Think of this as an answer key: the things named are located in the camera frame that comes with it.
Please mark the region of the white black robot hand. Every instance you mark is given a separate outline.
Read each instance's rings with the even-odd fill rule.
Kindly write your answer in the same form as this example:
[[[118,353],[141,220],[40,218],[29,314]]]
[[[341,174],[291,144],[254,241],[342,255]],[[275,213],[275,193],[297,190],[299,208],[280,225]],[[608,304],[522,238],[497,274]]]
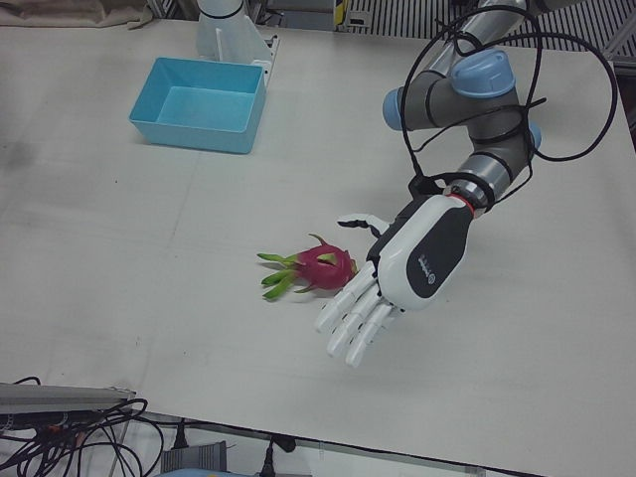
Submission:
[[[456,195],[414,199],[390,223],[370,214],[340,217],[340,226],[367,229],[376,241],[315,321],[330,334],[327,354],[357,367],[400,313],[431,303],[462,262],[473,220],[472,206]]]

